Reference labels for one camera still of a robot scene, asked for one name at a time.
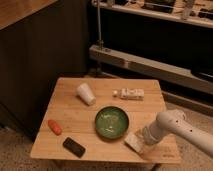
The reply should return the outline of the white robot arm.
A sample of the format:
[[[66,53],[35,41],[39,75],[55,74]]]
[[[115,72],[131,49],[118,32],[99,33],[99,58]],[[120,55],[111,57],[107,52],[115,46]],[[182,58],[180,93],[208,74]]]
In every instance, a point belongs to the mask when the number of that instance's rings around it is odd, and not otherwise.
[[[213,158],[213,135],[200,130],[186,121],[186,114],[181,110],[159,112],[156,118],[136,133],[139,154],[151,151],[168,134],[175,134]]]

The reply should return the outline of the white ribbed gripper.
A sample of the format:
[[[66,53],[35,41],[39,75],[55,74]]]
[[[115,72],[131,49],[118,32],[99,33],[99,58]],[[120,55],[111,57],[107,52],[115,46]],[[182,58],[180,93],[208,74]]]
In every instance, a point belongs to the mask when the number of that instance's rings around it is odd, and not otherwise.
[[[140,128],[136,132],[136,135],[142,139],[146,145],[154,145],[159,143],[167,135],[167,132],[160,128],[156,122],[152,122]]]

